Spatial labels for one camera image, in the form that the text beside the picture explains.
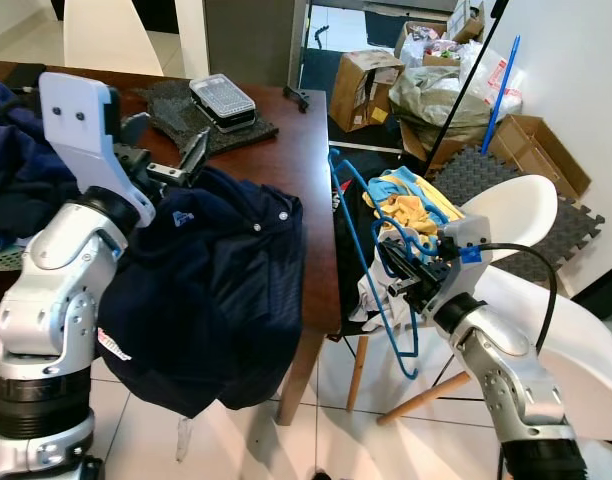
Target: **blue tag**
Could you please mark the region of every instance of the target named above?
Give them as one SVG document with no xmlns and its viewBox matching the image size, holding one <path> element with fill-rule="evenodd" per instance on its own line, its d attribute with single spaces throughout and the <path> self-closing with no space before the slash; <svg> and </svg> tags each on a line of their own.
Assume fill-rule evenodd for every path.
<svg viewBox="0 0 612 480">
<path fill-rule="evenodd" d="M 460 248 L 459 255 L 462 257 L 462 263 L 480 263 L 482 261 L 482 254 L 478 246 Z"/>
</svg>

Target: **yellow cloth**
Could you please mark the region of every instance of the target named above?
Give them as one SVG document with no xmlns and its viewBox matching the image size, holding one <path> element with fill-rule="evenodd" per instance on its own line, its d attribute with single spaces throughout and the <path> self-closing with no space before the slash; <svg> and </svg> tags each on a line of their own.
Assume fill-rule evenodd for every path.
<svg viewBox="0 0 612 480">
<path fill-rule="evenodd" d="M 415 183 L 424 192 L 426 198 L 433 202 L 437 208 L 439 208 L 444 215 L 452 222 L 463 218 L 464 215 L 452 204 L 450 201 L 435 187 L 424 180 L 419 175 L 416 176 Z M 409 195 L 391 195 L 386 200 L 382 201 L 379 206 L 387 215 L 397 221 L 402 227 L 410 227 L 415 229 L 420 234 L 420 241 L 427 242 L 428 235 L 437 235 L 437 225 L 433 222 L 422 204 L 421 198 L 414 195 L 408 185 L 399 178 L 393 175 L 384 175 L 379 177 L 380 180 L 385 182 L 391 182 L 395 185 L 402 186 L 406 189 Z M 364 192 L 362 198 L 366 204 L 375 208 L 373 202 L 368 195 Z M 379 212 L 375 210 L 375 216 L 379 218 Z M 382 227 L 386 230 L 394 228 L 389 223 L 385 223 Z"/>
</svg>

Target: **white cloth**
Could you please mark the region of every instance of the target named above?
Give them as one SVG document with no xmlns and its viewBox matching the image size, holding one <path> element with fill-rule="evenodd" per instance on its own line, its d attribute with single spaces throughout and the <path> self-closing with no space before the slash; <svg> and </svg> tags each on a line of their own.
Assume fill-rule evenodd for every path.
<svg viewBox="0 0 612 480">
<path fill-rule="evenodd" d="M 404 228 L 404 231 L 407 235 L 419 238 L 417 231 L 413 230 L 412 228 Z M 397 240 L 401 239 L 401 236 L 395 229 L 383 230 L 379 234 L 379 241 L 381 242 L 386 238 Z M 415 254 L 419 253 L 416 251 L 416 249 L 413 248 L 413 250 Z M 395 283 L 396 279 L 391 278 L 386 274 L 384 266 L 382 265 L 379 257 L 379 253 L 377 252 L 377 247 L 375 247 L 375 259 L 373 260 L 373 263 L 368 271 L 375 284 L 377 296 L 379 297 L 379 301 L 382 303 L 384 315 L 386 316 L 386 320 L 388 321 L 389 325 L 394 327 L 400 323 L 410 322 L 410 306 L 408 303 L 406 303 L 403 296 L 393 297 L 388 293 L 388 286 Z M 357 282 L 357 290 L 359 291 L 359 305 L 357 305 L 355 311 L 350 315 L 349 320 L 351 322 L 365 322 L 362 326 L 362 330 L 364 332 L 371 332 L 377 327 L 382 327 L 384 322 L 382 321 L 381 315 L 376 315 L 370 320 L 368 319 L 368 312 L 379 311 L 379 308 L 377 308 L 377 302 L 375 301 L 373 292 L 370 289 L 370 284 L 368 283 L 368 278 L 366 275 L 364 275 L 359 282 Z"/>
</svg>

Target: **dark wooden tabletop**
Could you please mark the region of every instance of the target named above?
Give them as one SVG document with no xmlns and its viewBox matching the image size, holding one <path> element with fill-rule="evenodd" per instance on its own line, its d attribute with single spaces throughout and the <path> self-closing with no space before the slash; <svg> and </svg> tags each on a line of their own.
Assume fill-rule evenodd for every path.
<svg viewBox="0 0 612 480">
<path fill-rule="evenodd" d="M 14 66 L 14 63 L 0 62 L 0 81 Z M 49 66 L 48 70 L 93 78 L 114 86 L 121 93 L 122 115 L 146 111 L 145 100 L 131 89 L 165 80 L 163 77 L 65 67 Z M 237 179 L 274 185 L 301 199 L 307 232 L 304 325 L 323 333 L 337 332 L 341 317 L 330 173 L 326 160 L 325 94 L 309 91 L 310 107 L 303 114 L 296 103 L 282 96 L 280 88 L 257 85 L 242 85 L 241 88 L 255 101 L 261 115 L 279 128 L 279 134 L 275 139 L 214 156 L 209 164 Z M 139 146 L 150 150 L 157 163 L 171 166 L 179 163 L 175 144 L 152 128 Z"/>
</svg>

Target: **gray felt mat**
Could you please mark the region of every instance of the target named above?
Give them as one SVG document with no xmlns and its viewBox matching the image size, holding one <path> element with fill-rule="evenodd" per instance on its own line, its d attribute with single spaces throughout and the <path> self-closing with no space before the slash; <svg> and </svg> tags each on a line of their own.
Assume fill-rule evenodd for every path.
<svg viewBox="0 0 612 480">
<path fill-rule="evenodd" d="M 501 163 L 493 155 L 481 155 L 467 147 L 437 173 L 432 183 L 455 205 L 463 205 L 484 190 L 519 175 L 516 168 Z M 575 206 L 572 200 L 560 197 L 553 227 L 533 248 L 559 269 L 600 233 L 598 226 L 604 223 L 604 218 L 591 217 L 589 213 L 588 207 Z M 498 260 L 494 265 L 530 282 L 548 279 L 541 262 L 524 252 Z"/>
<path fill-rule="evenodd" d="M 148 101 L 151 125 L 168 135 L 180 150 L 206 127 L 211 127 L 208 142 L 210 155 L 266 140 L 279 132 L 275 125 L 264 120 L 258 112 L 257 121 L 252 127 L 221 133 L 193 104 L 188 80 L 167 80 L 149 89 L 135 89 L 134 92 Z"/>
</svg>

